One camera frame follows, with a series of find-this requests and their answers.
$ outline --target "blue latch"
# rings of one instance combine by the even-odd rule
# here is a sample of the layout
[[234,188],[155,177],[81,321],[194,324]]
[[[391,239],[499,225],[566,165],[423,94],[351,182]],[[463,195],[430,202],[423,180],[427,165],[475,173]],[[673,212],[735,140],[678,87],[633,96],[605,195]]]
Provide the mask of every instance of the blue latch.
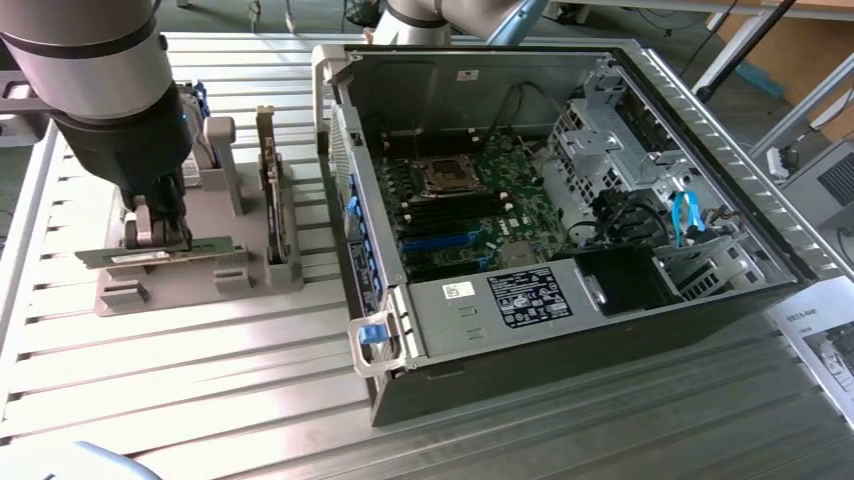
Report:
[[388,341],[388,329],[386,325],[366,325],[359,329],[359,343],[370,345]]

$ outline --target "white paper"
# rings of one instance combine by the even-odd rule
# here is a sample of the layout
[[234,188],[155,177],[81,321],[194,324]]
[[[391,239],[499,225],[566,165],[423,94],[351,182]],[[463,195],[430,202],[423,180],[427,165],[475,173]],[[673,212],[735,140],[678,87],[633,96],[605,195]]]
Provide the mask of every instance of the white paper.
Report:
[[766,315],[854,426],[854,283],[838,277],[817,283]]

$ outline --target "aluminum slotted table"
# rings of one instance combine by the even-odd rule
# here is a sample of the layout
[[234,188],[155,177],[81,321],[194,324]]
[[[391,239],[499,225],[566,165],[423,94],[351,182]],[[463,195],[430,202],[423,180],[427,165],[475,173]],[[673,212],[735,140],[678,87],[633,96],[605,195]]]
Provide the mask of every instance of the aluminum slotted table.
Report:
[[311,48],[356,42],[170,35],[176,80],[235,118],[238,162],[258,155],[255,106],[276,107],[298,293],[98,317],[72,252],[103,246],[112,187],[53,130],[36,147],[0,268],[3,442],[87,440],[182,480],[849,478],[851,430],[758,315],[689,349],[371,428],[311,120]]

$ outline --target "table leg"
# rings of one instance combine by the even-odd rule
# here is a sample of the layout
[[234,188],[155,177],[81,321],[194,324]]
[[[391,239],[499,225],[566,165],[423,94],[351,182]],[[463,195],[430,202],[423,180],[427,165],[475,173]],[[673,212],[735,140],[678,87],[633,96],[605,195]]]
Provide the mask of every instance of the table leg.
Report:
[[735,35],[733,35],[733,39],[730,40],[730,43],[727,43],[723,50],[721,50],[721,54],[718,54],[718,58],[715,58],[714,62],[711,62],[711,65],[709,65],[706,72],[703,73],[702,77],[699,77],[699,80],[694,84],[694,87],[691,89],[694,93],[697,93],[697,90],[699,90],[701,87],[705,87],[711,83],[711,80],[717,77],[718,73],[721,73],[721,71],[723,70],[723,67],[727,64],[727,61],[735,56],[735,53],[741,49],[741,46],[745,44],[745,42],[750,39],[753,34],[757,32],[757,30],[759,29],[759,27],[765,23],[765,20],[770,17],[773,12],[774,12],[773,9],[765,10],[759,15],[757,15],[755,17],[750,17],[747,19],[745,24],[738,29],[738,32],[735,32]]

